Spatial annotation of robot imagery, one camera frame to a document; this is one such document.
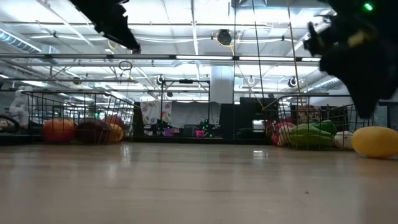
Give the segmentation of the orange citrus fruit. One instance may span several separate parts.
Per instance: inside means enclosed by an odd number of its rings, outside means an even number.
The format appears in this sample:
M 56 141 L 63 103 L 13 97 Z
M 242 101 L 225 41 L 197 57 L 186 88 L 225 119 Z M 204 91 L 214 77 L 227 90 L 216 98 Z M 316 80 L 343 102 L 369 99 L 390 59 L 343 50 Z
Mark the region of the orange citrus fruit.
M 117 124 L 110 124 L 111 130 L 109 132 L 109 143 L 120 142 L 124 137 L 124 131 L 122 127 Z

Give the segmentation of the light green chayote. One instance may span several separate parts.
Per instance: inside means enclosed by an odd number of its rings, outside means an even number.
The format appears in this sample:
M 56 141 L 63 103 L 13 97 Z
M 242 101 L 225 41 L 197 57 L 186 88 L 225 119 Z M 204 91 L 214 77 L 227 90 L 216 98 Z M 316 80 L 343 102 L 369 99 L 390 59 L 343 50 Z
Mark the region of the light green chayote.
M 297 149 L 326 149 L 333 145 L 334 135 L 312 125 L 300 124 L 289 129 L 292 147 Z

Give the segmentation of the white humanoid figure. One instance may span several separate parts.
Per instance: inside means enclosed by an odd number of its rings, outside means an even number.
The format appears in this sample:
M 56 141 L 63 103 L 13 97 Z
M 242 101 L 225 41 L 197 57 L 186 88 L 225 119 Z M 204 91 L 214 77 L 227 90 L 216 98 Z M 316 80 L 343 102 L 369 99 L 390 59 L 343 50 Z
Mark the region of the white humanoid figure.
M 21 128 L 27 129 L 30 123 L 29 113 L 33 112 L 36 101 L 33 96 L 24 94 L 24 91 L 32 91 L 31 86 L 20 86 L 15 92 L 15 98 L 10 105 L 10 115 L 20 124 Z

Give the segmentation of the yellow lemon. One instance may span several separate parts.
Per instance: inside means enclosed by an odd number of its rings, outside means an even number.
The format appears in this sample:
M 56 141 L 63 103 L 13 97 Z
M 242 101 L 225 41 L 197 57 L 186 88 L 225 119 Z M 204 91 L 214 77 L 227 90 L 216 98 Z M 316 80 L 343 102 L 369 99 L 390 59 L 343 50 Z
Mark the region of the yellow lemon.
M 398 156 L 398 131 L 381 126 L 357 129 L 351 139 L 353 149 L 366 157 L 386 159 Z

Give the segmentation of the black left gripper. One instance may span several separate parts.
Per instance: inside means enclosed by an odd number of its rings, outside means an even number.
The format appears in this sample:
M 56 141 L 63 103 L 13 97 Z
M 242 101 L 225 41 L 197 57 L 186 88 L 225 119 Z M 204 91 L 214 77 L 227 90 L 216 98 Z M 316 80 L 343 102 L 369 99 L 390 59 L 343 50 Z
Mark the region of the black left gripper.
M 127 24 L 124 14 L 124 0 L 70 0 L 78 11 L 94 25 L 95 31 L 133 52 L 140 52 L 140 44 Z

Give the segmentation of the red and yellow apple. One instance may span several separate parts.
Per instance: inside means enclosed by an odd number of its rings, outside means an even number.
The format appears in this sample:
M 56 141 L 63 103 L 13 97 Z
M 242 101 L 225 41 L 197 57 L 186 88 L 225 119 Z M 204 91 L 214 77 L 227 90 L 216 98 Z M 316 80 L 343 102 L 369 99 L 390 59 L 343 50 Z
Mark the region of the red and yellow apple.
M 103 118 L 103 121 L 108 124 L 116 124 L 122 129 L 126 127 L 124 121 L 117 115 L 109 115 Z

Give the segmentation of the dark red apple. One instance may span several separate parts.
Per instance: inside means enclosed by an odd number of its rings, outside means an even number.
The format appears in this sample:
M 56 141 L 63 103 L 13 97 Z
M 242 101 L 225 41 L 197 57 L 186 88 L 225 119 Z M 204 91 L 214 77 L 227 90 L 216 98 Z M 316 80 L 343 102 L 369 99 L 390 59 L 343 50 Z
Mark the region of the dark red apple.
M 75 137 L 85 144 L 104 144 L 108 141 L 111 126 L 98 118 L 81 120 L 75 131 Z

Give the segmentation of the green bell pepper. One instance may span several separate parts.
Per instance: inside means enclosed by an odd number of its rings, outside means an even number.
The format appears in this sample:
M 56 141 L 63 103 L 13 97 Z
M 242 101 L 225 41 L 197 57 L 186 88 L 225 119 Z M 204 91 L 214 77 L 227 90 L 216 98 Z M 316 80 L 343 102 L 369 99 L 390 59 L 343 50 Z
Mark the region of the green bell pepper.
M 328 133 L 335 134 L 337 132 L 335 124 L 329 119 L 323 121 L 314 121 L 310 123 L 310 125 Z

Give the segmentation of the white garlic bulb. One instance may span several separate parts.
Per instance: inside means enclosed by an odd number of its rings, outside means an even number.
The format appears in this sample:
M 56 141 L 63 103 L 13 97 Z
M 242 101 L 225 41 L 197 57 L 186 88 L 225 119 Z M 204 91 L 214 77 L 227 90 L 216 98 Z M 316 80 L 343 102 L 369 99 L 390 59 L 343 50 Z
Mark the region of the white garlic bulb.
M 281 126 L 277 130 L 277 145 L 282 147 L 290 142 L 289 127 L 286 125 Z
M 340 131 L 335 134 L 334 144 L 338 149 L 353 149 L 351 139 L 353 133 L 349 131 Z

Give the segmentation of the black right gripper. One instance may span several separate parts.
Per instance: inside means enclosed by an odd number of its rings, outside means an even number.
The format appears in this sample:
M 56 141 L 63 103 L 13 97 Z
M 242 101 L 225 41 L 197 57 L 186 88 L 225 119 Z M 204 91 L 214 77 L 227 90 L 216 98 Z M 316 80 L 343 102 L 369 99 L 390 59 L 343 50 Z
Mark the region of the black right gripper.
M 336 14 L 328 28 L 309 22 L 303 47 L 344 82 L 357 115 L 370 118 L 398 88 L 398 0 L 320 1 Z

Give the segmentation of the orange persimmon green calyx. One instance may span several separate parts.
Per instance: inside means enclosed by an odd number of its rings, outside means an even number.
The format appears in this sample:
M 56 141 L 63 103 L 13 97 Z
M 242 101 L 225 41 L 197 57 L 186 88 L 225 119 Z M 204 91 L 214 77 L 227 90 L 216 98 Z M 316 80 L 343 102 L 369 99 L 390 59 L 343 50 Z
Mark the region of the orange persimmon green calyx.
M 67 119 L 50 119 L 44 123 L 43 138 L 48 143 L 67 143 L 75 137 L 75 123 Z

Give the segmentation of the floral patterned cloth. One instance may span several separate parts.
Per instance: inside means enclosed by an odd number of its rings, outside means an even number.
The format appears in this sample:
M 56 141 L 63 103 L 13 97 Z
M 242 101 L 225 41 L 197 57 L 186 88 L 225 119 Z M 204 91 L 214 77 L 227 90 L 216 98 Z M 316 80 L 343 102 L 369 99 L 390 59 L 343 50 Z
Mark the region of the floral patterned cloth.
M 322 120 L 322 111 L 320 106 L 298 106 L 296 113 L 298 124 L 319 122 Z

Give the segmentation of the black frame rig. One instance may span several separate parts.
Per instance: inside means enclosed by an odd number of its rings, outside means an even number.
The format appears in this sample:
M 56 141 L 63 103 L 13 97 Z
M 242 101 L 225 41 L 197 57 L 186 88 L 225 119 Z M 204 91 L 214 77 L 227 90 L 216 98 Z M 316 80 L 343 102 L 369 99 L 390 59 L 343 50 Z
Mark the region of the black frame rig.
M 160 81 L 160 102 L 177 101 L 182 103 L 211 102 L 209 80 L 161 80 Z

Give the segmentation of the white building column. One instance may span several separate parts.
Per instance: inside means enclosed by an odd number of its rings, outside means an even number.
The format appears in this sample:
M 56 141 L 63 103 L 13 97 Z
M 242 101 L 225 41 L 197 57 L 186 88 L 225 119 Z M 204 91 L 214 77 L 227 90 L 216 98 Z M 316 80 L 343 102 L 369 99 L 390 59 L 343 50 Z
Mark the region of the white building column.
M 221 104 L 233 103 L 234 71 L 232 66 L 214 66 L 210 74 L 210 99 Z

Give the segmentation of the floral print banner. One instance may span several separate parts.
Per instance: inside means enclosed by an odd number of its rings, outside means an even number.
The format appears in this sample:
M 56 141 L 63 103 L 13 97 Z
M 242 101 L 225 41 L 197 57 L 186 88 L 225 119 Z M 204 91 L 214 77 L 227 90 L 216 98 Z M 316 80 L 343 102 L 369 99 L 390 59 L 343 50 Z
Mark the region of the floral print banner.
M 143 101 L 141 103 L 142 120 L 145 125 L 156 124 L 158 119 L 171 123 L 172 102 Z

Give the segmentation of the red bell pepper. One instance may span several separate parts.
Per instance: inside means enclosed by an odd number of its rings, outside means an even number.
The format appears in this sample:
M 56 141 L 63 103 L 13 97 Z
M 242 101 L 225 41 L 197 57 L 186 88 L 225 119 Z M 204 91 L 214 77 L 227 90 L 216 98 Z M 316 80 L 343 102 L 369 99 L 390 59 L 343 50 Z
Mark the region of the red bell pepper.
M 269 122 L 268 125 L 266 126 L 267 137 L 271 140 L 271 143 L 275 146 L 278 146 L 277 145 L 277 130 L 283 125 L 286 125 L 289 127 L 289 133 L 290 133 L 290 128 L 295 126 L 294 124 L 287 122 L 287 121 L 282 121 L 279 123 L 277 123 L 276 121 L 274 121 L 273 123 Z

